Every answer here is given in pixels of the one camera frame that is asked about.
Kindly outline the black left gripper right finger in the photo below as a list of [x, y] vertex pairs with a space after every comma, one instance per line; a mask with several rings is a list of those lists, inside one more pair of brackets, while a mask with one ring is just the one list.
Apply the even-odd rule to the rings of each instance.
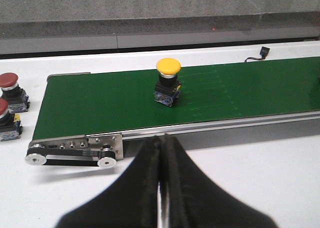
[[220, 188], [165, 135], [160, 150], [162, 221], [168, 228], [275, 228], [267, 215]]

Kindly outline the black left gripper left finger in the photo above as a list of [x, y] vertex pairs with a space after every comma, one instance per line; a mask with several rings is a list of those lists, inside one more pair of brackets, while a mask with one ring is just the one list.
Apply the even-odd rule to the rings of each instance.
[[161, 141], [145, 140], [122, 175], [101, 194], [65, 214], [58, 228], [155, 228]]

